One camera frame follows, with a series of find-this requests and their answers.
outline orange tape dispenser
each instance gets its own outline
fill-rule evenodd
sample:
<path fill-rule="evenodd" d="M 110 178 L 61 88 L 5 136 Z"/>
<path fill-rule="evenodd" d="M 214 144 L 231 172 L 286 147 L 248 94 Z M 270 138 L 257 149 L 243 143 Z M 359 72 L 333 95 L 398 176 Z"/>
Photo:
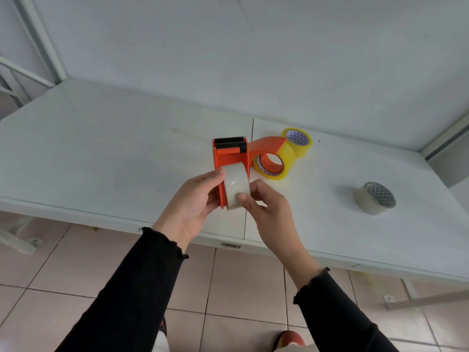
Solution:
<path fill-rule="evenodd" d="M 215 138 L 213 163 L 215 169 L 224 166 L 225 181 L 219 185 L 220 206 L 228 210 L 239 207 L 236 196 L 249 192 L 249 167 L 271 180 L 286 177 L 296 158 L 306 154 L 313 141 L 304 131 L 285 129 L 281 136 L 269 136 L 249 142 L 246 137 Z M 281 164 L 274 163 L 268 154 L 276 155 Z"/>

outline right hand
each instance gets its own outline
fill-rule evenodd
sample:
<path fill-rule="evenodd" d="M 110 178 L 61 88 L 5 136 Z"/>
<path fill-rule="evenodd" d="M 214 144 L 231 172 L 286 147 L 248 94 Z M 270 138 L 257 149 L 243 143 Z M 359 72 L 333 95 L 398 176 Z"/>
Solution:
<path fill-rule="evenodd" d="M 304 250 L 287 199 L 261 179 L 249 183 L 249 188 L 250 196 L 242 193 L 237 199 L 256 221 L 266 246 L 280 260 Z M 263 201 L 267 207 L 259 205 L 256 200 Z"/>

